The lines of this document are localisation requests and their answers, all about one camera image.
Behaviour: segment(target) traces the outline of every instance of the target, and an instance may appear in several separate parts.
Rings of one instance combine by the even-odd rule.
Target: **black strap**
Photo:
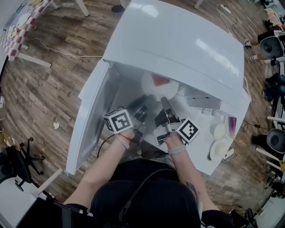
[[[130,205],[132,204],[132,200],[134,199],[134,197],[136,196],[136,194],[139,192],[139,190],[142,188],[142,186],[144,185],[144,183],[150,178],[152,177],[154,174],[161,172],[161,171],[172,171],[172,172],[176,172],[172,169],[159,169],[157,171],[152,172],[148,177],[146,177],[141,184],[139,185],[139,187],[137,188],[137,190],[133,193],[133,195],[130,197],[130,199],[126,202],[126,204],[122,207],[120,213],[119,213],[119,221],[122,222],[123,220],[123,216],[126,214],[126,212],[128,211]]]

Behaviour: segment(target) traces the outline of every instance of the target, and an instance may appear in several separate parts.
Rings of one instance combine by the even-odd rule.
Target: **white plate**
[[[14,37],[23,28],[23,26],[28,21],[30,16],[31,16],[31,13],[28,12],[28,13],[25,13],[19,17],[19,20],[18,20],[17,25],[11,34],[11,37]]]
[[[168,100],[173,98],[177,93],[179,83],[170,80],[165,85],[155,86],[151,73],[145,71],[142,76],[142,89],[146,95],[154,95],[157,101],[160,101],[162,97],[166,97]]]
[[[224,143],[225,144],[225,151],[223,151],[223,156],[220,156],[220,157],[218,157],[217,155],[216,155],[216,147],[219,145],[219,143]],[[227,145],[228,145],[228,140],[226,139],[226,138],[223,138],[222,140],[219,140],[219,141],[215,141],[214,143],[213,143],[213,145],[211,146],[211,149],[210,149],[210,158],[211,158],[211,160],[212,161],[217,161],[217,160],[219,160],[219,159],[222,159],[225,155],[226,155],[226,153],[227,153]]]
[[[12,26],[9,27],[9,30],[8,30],[8,39],[11,39],[11,38],[12,38],[12,33],[13,33],[13,31],[14,31],[14,28],[15,28],[14,25],[12,25]]]

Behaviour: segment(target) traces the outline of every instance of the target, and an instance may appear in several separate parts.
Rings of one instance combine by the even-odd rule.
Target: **wristband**
[[[127,139],[127,140],[129,140],[130,142],[132,142],[132,141],[133,141],[133,139],[132,139],[132,138],[128,138],[128,137],[126,137],[126,136],[124,136],[124,135],[122,135],[122,134],[120,134],[120,133],[118,133],[118,135],[120,135],[120,136],[122,136],[122,137],[126,138],[126,139]]]
[[[185,150],[186,146],[184,144],[175,147],[173,149],[168,149],[168,154],[169,155],[176,155],[179,154],[180,152],[182,152],[183,150]]]
[[[130,142],[127,142],[126,140],[122,139],[118,135],[116,135],[116,139],[118,139],[126,149],[130,148],[130,145],[129,145]]]

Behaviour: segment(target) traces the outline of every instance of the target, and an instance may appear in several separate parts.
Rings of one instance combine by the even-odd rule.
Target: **checkered tablecloth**
[[[36,18],[43,12],[43,10],[50,2],[51,0],[43,0],[37,6],[31,6],[31,16],[29,17],[23,28],[13,38],[8,39],[8,30],[3,31],[2,36],[0,38],[0,43],[4,51],[8,55],[10,61],[14,61],[17,58],[22,48],[22,44],[25,38],[28,37],[28,32],[31,29],[32,25],[35,23]]]

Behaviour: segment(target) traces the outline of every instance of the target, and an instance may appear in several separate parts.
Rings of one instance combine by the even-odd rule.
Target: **wooden floor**
[[[59,9],[48,8],[40,16],[37,29],[29,37],[40,38],[48,47],[76,56],[103,55],[120,19],[120,15],[111,12],[111,7],[118,4],[119,0],[86,0],[89,17],[83,16],[74,0],[55,2],[60,6]],[[216,4],[221,3],[219,0],[205,0],[197,10],[193,8],[195,0],[167,2],[194,12],[227,30],[216,11]],[[240,41],[265,31],[262,21],[266,15],[259,4],[251,4],[246,0],[224,1],[224,4],[238,19],[234,29]],[[225,14],[223,10],[221,14],[233,33],[231,25],[236,22],[235,17],[233,14]],[[9,62],[1,82],[5,107],[1,110],[0,117],[6,118],[2,122],[3,128],[15,139],[16,145],[26,142],[28,137],[35,138],[33,153],[46,157],[43,164],[38,165],[45,172],[43,176],[37,176],[32,170],[34,180],[41,184],[59,167],[65,168],[80,105],[77,96],[100,58],[62,55],[47,50],[38,40],[27,41],[26,44],[30,47],[26,53],[52,63],[52,67],[48,69],[24,60]],[[245,119],[266,128],[270,126],[266,121],[270,105],[261,97],[261,90],[264,79],[272,75],[273,69],[249,60],[249,56],[257,52],[258,47],[254,47],[244,53],[244,74],[252,96]],[[60,124],[57,130],[54,129],[53,122]],[[270,196],[272,190],[264,190],[269,170],[265,165],[266,159],[256,153],[250,144],[251,135],[261,132],[266,133],[267,130],[260,131],[249,126],[244,133],[240,129],[232,144],[236,156],[227,163],[222,162],[211,176],[204,175],[212,200],[225,212],[238,206],[252,207],[256,211]],[[94,160],[93,155],[75,176],[62,174],[48,191],[63,202],[74,191]]]

